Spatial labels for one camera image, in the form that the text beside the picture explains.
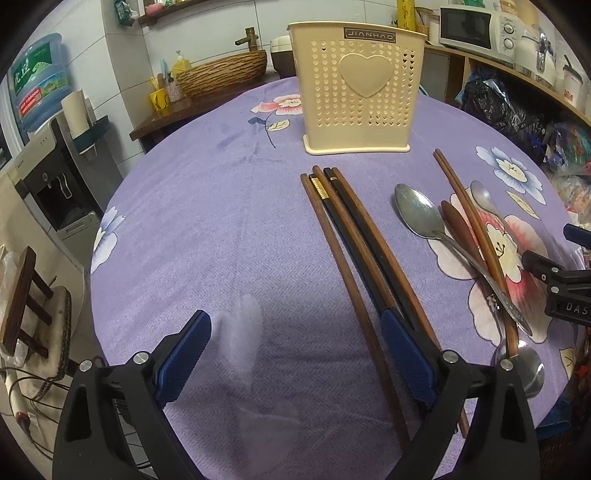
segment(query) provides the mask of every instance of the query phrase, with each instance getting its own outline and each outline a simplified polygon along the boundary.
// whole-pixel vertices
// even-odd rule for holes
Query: yellow cup
[[[150,102],[152,102],[152,106],[157,112],[170,106],[170,98],[168,98],[166,88],[161,88],[160,90],[156,90],[154,93],[151,93]]]

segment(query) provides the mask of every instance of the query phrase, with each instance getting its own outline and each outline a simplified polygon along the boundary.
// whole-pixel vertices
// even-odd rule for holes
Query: blue water jug
[[[66,75],[61,35],[37,40],[10,68],[11,95],[23,130],[34,132],[61,110],[72,87]]]

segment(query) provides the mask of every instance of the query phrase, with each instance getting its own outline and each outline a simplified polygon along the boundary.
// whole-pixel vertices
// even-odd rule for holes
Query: purple tablecloth
[[[298,97],[281,98],[297,92],[296,79],[288,79],[245,93],[166,138],[125,178],[94,253],[96,333],[109,363],[118,364],[151,351],[195,310],[210,314],[212,340],[180,398],[165,408],[208,478],[381,480],[400,449],[300,174],[315,164],[340,168],[398,257],[443,347],[470,362],[488,364],[498,343],[470,272],[440,245],[414,236],[391,206],[397,183],[435,204],[457,203],[435,148],[466,187],[479,180],[491,191],[527,248],[545,245],[569,268],[581,263],[561,234],[568,217],[558,195],[492,128],[420,96],[409,153],[313,157],[304,150]],[[576,330],[538,321],[540,306],[527,302],[543,299],[542,290],[521,271],[511,240],[497,235],[501,263],[515,282],[512,296],[534,324],[546,368],[544,388],[530,400],[538,424],[566,384]],[[394,369],[393,375],[414,433],[414,402]],[[469,416],[474,406],[466,403]],[[439,473],[453,466],[461,445],[457,434]]]

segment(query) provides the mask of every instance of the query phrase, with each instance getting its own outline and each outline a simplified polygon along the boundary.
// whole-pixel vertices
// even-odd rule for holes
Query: heart-shaped cutout
[[[345,55],[339,64],[340,74],[349,87],[369,98],[386,86],[392,76],[392,64],[386,57],[364,57],[358,53]]]

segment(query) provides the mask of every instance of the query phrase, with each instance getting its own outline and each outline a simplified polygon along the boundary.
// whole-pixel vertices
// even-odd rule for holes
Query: wall shelf
[[[425,43],[425,51],[431,53],[441,53],[449,55],[450,57],[450,68],[449,78],[446,94],[446,103],[452,103],[455,99],[456,94],[464,87],[468,78],[475,70],[475,66],[478,63],[491,66],[497,70],[501,70],[512,77],[515,77],[525,83],[529,83],[531,86],[537,88],[540,92],[550,97],[553,101],[558,103],[564,109],[570,111],[573,115],[579,118],[585,125],[591,127],[591,120],[587,118],[584,113],[568,103],[563,97],[558,95],[555,91],[550,90],[534,79],[529,78],[526,75],[514,70],[506,65],[500,64],[494,60],[489,60],[484,57],[479,57],[472,53],[467,53],[461,50],[455,50],[453,48],[439,47],[435,45],[429,45]]]
[[[175,12],[178,12],[179,10],[184,10],[185,8],[188,7],[192,7],[193,5],[197,5],[197,4],[202,4],[204,2],[207,2],[209,0],[184,0],[183,2],[177,2],[176,4],[172,5],[171,7],[166,7],[164,9],[162,9],[160,12],[158,12],[155,15],[142,15],[141,17],[138,18],[138,22],[140,25],[154,25],[159,18],[162,17],[166,17],[167,15],[173,14]]]

